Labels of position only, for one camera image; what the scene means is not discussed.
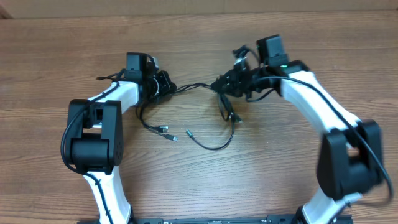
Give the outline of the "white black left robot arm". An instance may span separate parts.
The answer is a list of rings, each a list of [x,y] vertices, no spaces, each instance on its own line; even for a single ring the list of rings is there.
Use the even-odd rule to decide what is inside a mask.
[[[145,75],[122,69],[107,78],[111,84],[100,94],[71,100],[60,152],[64,164],[90,185],[99,209],[97,223],[134,223],[119,172],[124,154],[123,114],[177,87],[164,70]]]

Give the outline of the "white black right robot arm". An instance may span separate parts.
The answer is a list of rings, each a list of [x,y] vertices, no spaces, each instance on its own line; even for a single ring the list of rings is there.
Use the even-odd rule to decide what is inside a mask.
[[[303,114],[321,137],[317,165],[318,190],[291,217],[291,223],[336,223],[339,215],[374,186],[391,178],[383,166],[381,130],[375,121],[361,121],[335,101],[300,60],[270,63],[262,68],[233,69],[216,79],[219,94],[250,97],[275,89]]]

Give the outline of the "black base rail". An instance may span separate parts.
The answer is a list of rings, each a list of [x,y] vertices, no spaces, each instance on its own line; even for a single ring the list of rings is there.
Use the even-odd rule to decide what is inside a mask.
[[[251,218],[136,218],[132,223],[137,224],[294,224],[303,221],[294,221],[295,215],[268,215],[266,217]]]

